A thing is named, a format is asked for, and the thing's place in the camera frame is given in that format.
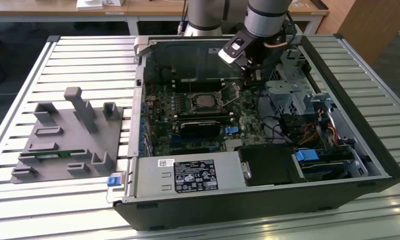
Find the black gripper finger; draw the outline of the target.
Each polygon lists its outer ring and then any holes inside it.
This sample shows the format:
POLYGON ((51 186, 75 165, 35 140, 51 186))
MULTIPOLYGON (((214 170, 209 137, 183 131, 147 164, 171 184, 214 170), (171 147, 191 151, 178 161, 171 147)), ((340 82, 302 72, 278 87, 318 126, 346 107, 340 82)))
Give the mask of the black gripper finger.
POLYGON ((242 86, 243 87, 257 86, 261 82, 262 82, 261 70, 246 69, 242 73, 242 86))

